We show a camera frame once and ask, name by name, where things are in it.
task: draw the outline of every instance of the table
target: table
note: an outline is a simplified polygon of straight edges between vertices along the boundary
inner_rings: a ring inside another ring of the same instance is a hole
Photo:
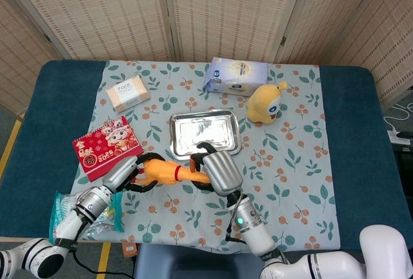
[[[1,236],[47,237],[54,193],[72,186],[77,159],[71,141],[88,128],[104,66],[64,60],[42,68],[0,184],[2,217],[8,218]],[[320,74],[341,248],[359,249],[360,230],[376,223],[397,228],[412,247],[412,220],[371,73],[320,67]]]

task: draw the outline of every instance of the yellow plush toy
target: yellow plush toy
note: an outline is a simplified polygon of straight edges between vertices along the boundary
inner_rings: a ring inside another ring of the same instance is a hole
[[[247,116],[252,122],[271,124],[276,120],[281,104],[281,91],[287,88],[287,82],[279,85],[264,84],[247,101]]]

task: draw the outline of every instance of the silver tray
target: silver tray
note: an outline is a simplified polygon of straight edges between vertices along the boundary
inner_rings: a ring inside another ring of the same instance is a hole
[[[202,141],[230,154],[241,150],[237,117],[227,109],[173,114],[169,119],[169,133],[170,149],[177,160],[187,160],[193,153],[206,152],[196,147]]]

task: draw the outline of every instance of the plastic bag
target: plastic bag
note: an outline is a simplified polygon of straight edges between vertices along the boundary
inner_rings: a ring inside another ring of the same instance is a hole
[[[79,201],[79,197],[84,192],[77,194],[60,194],[56,192],[52,215],[50,216],[49,225],[49,242],[54,243],[56,227],[67,217],[69,212],[74,209]],[[122,217],[122,192],[116,193],[112,196],[112,202],[96,221],[83,233],[83,239],[93,240],[95,235],[108,232],[117,231],[123,233],[121,223]]]

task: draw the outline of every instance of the tissue box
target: tissue box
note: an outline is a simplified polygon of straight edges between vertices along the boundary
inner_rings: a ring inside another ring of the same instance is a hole
[[[204,87],[212,92],[251,96],[267,83],[267,71],[267,63],[214,57],[205,75]]]
[[[131,77],[106,90],[117,113],[150,98],[139,76]]]

